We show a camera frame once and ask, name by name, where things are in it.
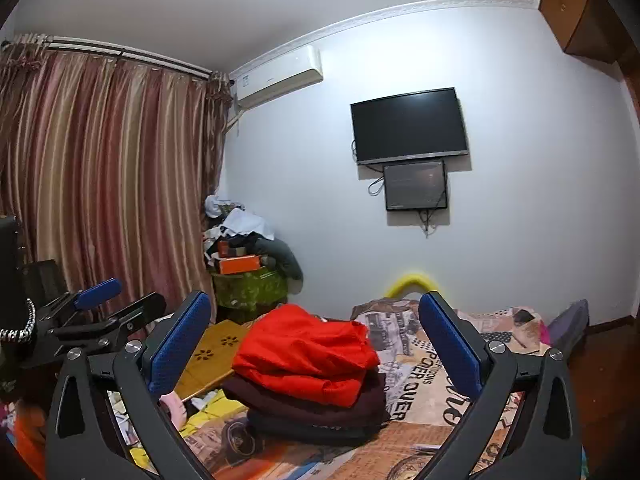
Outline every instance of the small monitor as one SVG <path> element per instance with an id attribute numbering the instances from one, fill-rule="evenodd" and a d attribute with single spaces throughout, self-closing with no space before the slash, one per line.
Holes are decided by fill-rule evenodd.
<path id="1" fill-rule="evenodd" d="M 444 161 L 408 162 L 384 167 L 387 211 L 446 209 Z"/>
<path id="2" fill-rule="evenodd" d="M 355 103 L 351 120 L 358 164 L 469 152 L 453 88 Z"/>

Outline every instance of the air conditioner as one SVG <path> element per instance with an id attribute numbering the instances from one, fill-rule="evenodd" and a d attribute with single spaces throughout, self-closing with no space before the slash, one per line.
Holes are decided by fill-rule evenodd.
<path id="1" fill-rule="evenodd" d="M 252 108 L 323 80 L 320 52 L 303 46 L 247 72 L 236 81 L 238 104 Z"/>

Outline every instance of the crown molding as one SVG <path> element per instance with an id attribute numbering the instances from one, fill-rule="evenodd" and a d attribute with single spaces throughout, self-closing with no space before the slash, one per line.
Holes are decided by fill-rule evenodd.
<path id="1" fill-rule="evenodd" d="M 261 56 L 258 56 L 236 68 L 230 72 L 229 77 L 237 80 L 242 77 L 242 75 L 249 72 L 249 70 L 253 70 L 254 68 L 275 59 L 278 56 L 282 56 L 283 54 L 291 52 L 301 46 L 305 46 L 306 44 L 322 40 L 322 38 L 326 38 L 332 34 L 337 34 L 338 32 L 342 32 L 353 27 L 359 27 L 360 25 L 366 25 L 367 23 L 402 16 L 404 14 L 424 12 L 425 10 L 452 9 L 455 7 L 517 7 L 519 9 L 537 9 L 539 6 L 540 0 L 426 0 L 423 2 L 402 4 L 394 7 L 388 7 L 386 9 L 374 10 L 373 12 L 367 12 L 353 18 L 347 18 L 341 22 L 332 23 L 326 27 L 304 34 L 295 40 L 287 41 L 287 43 L 281 44 L 280 46 L 277 46 L 276 48 L 265 52 Z"/>

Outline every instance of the pink object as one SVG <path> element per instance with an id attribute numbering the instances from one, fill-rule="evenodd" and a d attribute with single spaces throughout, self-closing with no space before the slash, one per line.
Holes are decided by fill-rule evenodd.
<path id="1" fill-rule="evenodd" d="M 551 338 L 549 337 L 549 330 L 547 329 L 545 323 L 540 321 L 540 342 L 545 345 L 551 346 Z"/>
<path id="2" fill-rule="evenodd" d="M 171 392 L 170 394 L 163 395 L 160 397 L 160 401 L 162 404 L 166 406 L 169 410 L 169 417 L 171 418 L 171 423 L 174 425 L 175 429 L 180 431 L 185 422 L 187 422 L 187 410 L 184 407 L 184 404 L 180 400 L 180 397 L 177 393 Z"/>

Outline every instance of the curtain rod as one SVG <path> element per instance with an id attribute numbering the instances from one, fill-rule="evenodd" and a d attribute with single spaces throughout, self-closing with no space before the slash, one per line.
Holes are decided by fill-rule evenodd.
<path id="1" fill-rule="evenodd" d="M 212 70 L 197 66 L 179 59 L 174 59 L 161 54 L 155 54 L 147 50 L 139 48 L 131 48 L 116 43 L 107 43 L 105 41 L 82 40 L 80 38 L 68 38 L 66 36 L 54 36 L 49 48 L 60 48 L 63 50 L 81 50 L 84 52 L 95 52 L 96 54 L 108 54 L 110 56 L 125 57 L 127 59 L 135 59 L 144 61 L 154 65 L 164 66 L 197 76 L 202 79 L 208 79 Z"/>

